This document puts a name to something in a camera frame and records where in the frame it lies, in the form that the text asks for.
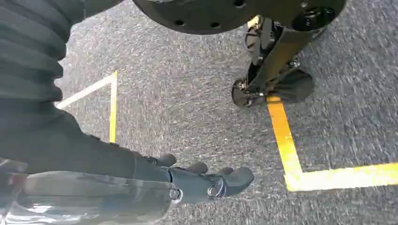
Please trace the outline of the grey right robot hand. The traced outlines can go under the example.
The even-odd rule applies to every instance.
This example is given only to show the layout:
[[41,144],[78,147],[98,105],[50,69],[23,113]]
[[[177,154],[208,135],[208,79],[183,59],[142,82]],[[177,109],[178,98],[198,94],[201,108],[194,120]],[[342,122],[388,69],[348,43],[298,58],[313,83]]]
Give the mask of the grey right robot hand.
[[209,174],[171,154],[146,157],[81,131],[51,102],[0,102],[0,222],[3,225],[142,225],[176,205],[237,195],[246,167]]

